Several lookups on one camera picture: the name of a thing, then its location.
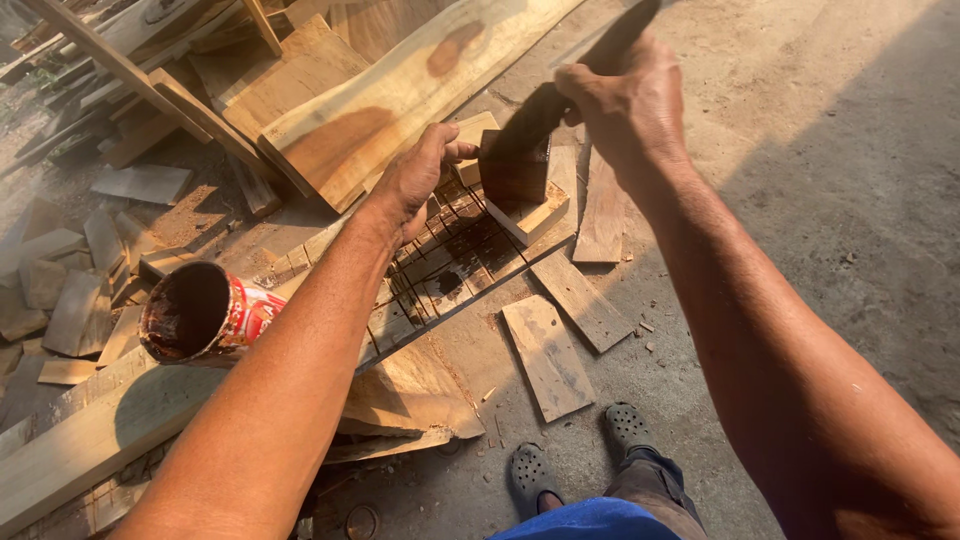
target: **dirt ground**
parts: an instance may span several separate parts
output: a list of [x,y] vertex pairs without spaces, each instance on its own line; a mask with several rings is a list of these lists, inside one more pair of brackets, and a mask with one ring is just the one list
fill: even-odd
[[[587,0],[457,117],[491,110],[506,120],[622,9],[618,0]],[[689,0],[663,10],[653,28],[680,58],[687,142],[704,177],[810,306],[960,450],[960,0]],[[42,118],[30,84],[0,94],[0,162]],[[556,137],[575,140],[571,130]],[[131,211],[204,258],[222,250],[219,260],[241,274],[264,264],[251,248],[285,253],[333,217],[299,201],[254,223],[215,143],[175,135],[146,162],[193,168],[195,180],[172,210]],[[87,191],[98,167],[65,173],[39,165],[3,179],[0,231],[35,193],[74,220],[118,204]],[[201,230],[198,214],[212,218]],[[226,233],[233,218],[244,227]],[[379,510],[378,538],[479,539],[507,528],[517,517],[504,467],[523,441],[546,446],[568,501],[599,495],[612,478],[599,417],[618,400],[646,413],[663,452],[683,467],[711,537],[781,537],[720,428],[656,242],[633,208],[624,252],[636,258],[582,270],[628,319],[656,331],[595,356],[564,320],[595,405],[550,425],[534,412],[499,315],[516,298],[543,292],[518,276],[422,338],[474,396],[496,385],[479,413],[491,436],[496,415],[496,438],[508,449],[489,449],[482,438],[453,457],[396,458],[323,498],[314,537],[342,537],[359,503]]]

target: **wood grain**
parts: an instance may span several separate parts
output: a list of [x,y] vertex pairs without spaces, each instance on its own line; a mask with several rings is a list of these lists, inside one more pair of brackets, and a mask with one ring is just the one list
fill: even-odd
[[503,317],[534,389],[543,420],[553,422],[596,400],[560,313],[539,295],[503,307]]
[[581,0],[462,0],[349,82],[268,126],[261,148],[337,211],[430,122],[533,46]]
[[626,195],[595,148],[590,150],[587,207],[580,223],[574,262],[620,262]]
[[606,352],[634,331],[634,326],[587,281],[563,252],[555,252],[531,266],[531,270],[598,353]]

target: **raw wood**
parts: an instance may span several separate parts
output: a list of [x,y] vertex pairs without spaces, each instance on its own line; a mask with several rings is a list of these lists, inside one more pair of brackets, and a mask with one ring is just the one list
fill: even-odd
[[543,420],[553,422],[596,400],[560,313],[539,295],[503,307]]
[[93,210],[84,222],[86,241],[97,270],[111,273],[123,260],[124,248],[113,220],[103,209]]
[[604,353],[634,331],[633,325],[562,252],[555,252],[531,266],[531,269],[598,353]]
[[249,140],[286,112],[345,83],[368,64],[314,15],[281,43],[283,58],[268,69],[255,66],[241,78],[224,118]]
[[277,172],[260,159],[256,150],[240,134],[236,133],[203,103],[200,103],[189,90],[178,83],[162,67],[150,74],[150,82],[164,97],[175,103],[185,114],[209,131],[217,139],[217,142],[224,145],[227,152],[249,165],[250,169],[267,182],[281,182]]
[[174,206],[190,185],[193,171],[160,165],[107,168],[90,187],[92,191],[137,201]]
[[[488,110],[465,120],[460,120],[457,125],[460,126],[460,134],[457,135],[457,140],[476,146],[480,146],[480,139],[483,138],[484,130],[500,129],[496,119]],[[480,184],[480,167],[477,165],[477,160],[464,160],[457,166],[460,168],[460,177],[463,179],[464,185]]]
[[383,0],[330,6],[334,31],[374,63],[456,0]]
[[184,116],[176,107],[171,105],[170,102],[163,99],[150,85],[150,81],[147,80],[147,75],[141,71],[140,68],[110,47],[103,37],[83,24],[76,15],[62,4],[56,0],[24,0],[24,2],[43,18],[59,27],[65,36],[80,45],[88,55],[106,67],[117,79],[126,83],[133,91],[142,95],[144,99],[154,104],[161,112],[170,114],[176,118],[178,123],[192,136],[196,137],[200,142],[209,142],[211,139],[210,135]]
[[287,112],[258,144],[344,211],[426,125],[444,119],[581,0],[462,0],[375,65]]
[[283,202],[269,184],[233,154],[227,154],[227,161],[254,217],[266,217],[280,208]]
[[117,320],[113,332],[104,346],[104,351],[100,353],[97,359],[97,366],[109,366],[118,358],[129,353],[140,344],[140,338],[137,334],[137,324],[140,322],[140,313],[143,312],[143,306],[124,307]]
[[283,49],[280,48],[280,42],[276,39],[274,29],[267,22],[267,15],[263,14],[263,6],[260,6],[259,0],[243,0],[243,3],[250,10],[250,17],[252,17],[256,27],[260,29],[260,34],[267,41],[270,50],[274,51],[274,54],[279,57],[283,56]]
[[94,373],[97,373],[97,362],[90,360],[47,360],[36,381],[74,385],[89,379]]
[[573,251],[574,262],[620,262],[625,202],[613,168],[595,148],[591,149],[587,207]]

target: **finger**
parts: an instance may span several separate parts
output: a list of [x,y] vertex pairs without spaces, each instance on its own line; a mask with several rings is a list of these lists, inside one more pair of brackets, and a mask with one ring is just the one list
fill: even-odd
[[459,163],[462,160],[476,160],[480,157],[480,147],[468,142],[455,140],[444,146],[444,161]]

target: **wooden block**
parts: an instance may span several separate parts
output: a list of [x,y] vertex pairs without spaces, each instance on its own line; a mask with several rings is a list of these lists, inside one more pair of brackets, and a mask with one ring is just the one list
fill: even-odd
[[596,401],[560,314],[539,295],[503,307],[503,317],[533,387],[543,420],[553,422]]
[[258,144],[343,211],[427,124],[451,114],[579,3],[457,2],[364,73],[267,126]]
[[124,307],[117,320],[110,338],[104,346],[104,351],[100,353],[97,359],[97,366],[109,366],[117,358],[129,353],[140,344],[140,337],[137,334],[137,324],[140,322],[140,313],[143,312],[143,306]]
[[134,165],[121,170],[107,168],[92,191],[137,201],[174,206],[190,185],[193,171],[160,165]]
[[247,199],[247,206],[253,217],[267,217],[277,211],[283,202],[276,196],[276,192],[269,184],[254,173],[243,162],[233,154],[227,154],[227,161],[230,168],[233,169],[233,176],[240,184],[240,190],[243,191],[244,198]]
[[97,362],[90,360],[47,360],[36,381],[72,386],[89,379],[94,373],[97,373]]
[[224,118],[248,139],[286,112],[359,75],[368,64],[315,14],[280,44],[283,59],[252,68]]
[[236,133],[219,116],[200,103],[176,79],[171,77],[162,67],[155,69],[150,74],[150,83],[159,91],[163,97],[174,103],[184,114],[190,117],[194,122],[203,127],[213,138],[224,146],[227,152],[233,154],[241,161],[246,163],[250,169],[260,175],[267,182],[282,182],[277,172],[267,163],[260,159],[256,150],[244,140],[240,134]]
[[[460,134],[457,135],[457,140],[475,146],[480,146],[484,130],[500,129],[496,119],[488,110],[465,120],[460,120],[457,125],[460,126]],[[477,160],[463,160],[457,167],[460,168],[460,178],[464,185],[480,184],[480,166],[477,164]]]
[[102,298],[107,299],[107,324],[109,324],[108,278],[95,271],[70,270],[66,276],[63,292],[50,319],[50,326],[43,336],[43,347],[66,356],[82,356],[97,351],[96,343],[85,336],[102,334]]
[[547,181],[546,202],[485,201],[487,211],[524,245],[543,236],[570,208],[570,197],[556,184]]
[[626,194],[596,149],[590,150],[587,207],[573,251],[574,262],[620,262]]
[[20,284],[23,297],[31,309],[53,309],[66,282],[66,268],[49,260],[20,262]]
[[162,278],[187,262],[195,260],[200,260],[200,258],[184,248],[166,248],[141,255],[140,267],[146,268]]
[[587,281],[563,252],[554,252],[530,268],[598,353],[606,352],[634,331],[633,325]]

